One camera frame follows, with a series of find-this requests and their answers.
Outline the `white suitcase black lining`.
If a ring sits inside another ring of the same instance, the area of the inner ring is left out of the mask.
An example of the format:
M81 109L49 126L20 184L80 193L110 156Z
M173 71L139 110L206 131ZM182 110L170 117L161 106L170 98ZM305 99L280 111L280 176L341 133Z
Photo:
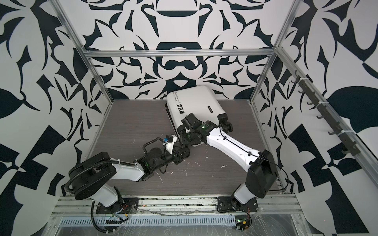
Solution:
M225 133L232 132L233 126L228 115L215 98L215 93L206 86L197 86L177 90L167 95L166 108L170 121L179 134L182 120L189 114L202 121L211 121L217 126L223 125Z

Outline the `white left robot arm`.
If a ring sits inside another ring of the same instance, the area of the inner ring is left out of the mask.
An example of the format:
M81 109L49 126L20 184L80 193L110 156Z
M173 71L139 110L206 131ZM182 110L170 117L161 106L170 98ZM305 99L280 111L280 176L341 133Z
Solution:
M92 199L104 207L120 206L122 196L116 187L108 185L110 180L143 182L170 163L180 164L189 155L188 147L174 147L172 152L153 148L136 162L129 163L100 152L69 171L64 190L73 194L76 200Z

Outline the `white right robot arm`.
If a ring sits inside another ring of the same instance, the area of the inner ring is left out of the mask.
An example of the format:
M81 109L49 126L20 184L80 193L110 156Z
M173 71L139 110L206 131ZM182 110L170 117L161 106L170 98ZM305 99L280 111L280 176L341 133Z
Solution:
M200 143L214 147L239 164L247 172L246 180L231 195L235 205L245 205L253 198L264 198L278 178L278 166L268 150L262 152L248 147L229 136L232 125L225 121L216 125L202 122L194 114L185 116L177 128L185 145Z

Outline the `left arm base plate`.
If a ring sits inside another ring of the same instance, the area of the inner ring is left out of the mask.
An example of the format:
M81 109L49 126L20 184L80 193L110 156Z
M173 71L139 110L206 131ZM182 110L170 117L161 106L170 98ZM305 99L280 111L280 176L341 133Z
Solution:
M117 201L115 204L109 207L105 207L103 204L99 203L97 205L96 214L129 214L136 212L138 210L139 198L129 197L123 198Z

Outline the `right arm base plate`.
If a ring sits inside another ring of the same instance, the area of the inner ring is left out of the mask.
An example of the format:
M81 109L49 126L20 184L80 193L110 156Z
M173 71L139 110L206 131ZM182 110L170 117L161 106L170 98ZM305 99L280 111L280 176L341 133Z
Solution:
M258 203L256 198L252 198L246 204L241 204L237 201L234 197L227 196L217 198L217 207L216 210L219 213L228 213L228 212L237 212L237 211L245 211L245 212L258 212Z

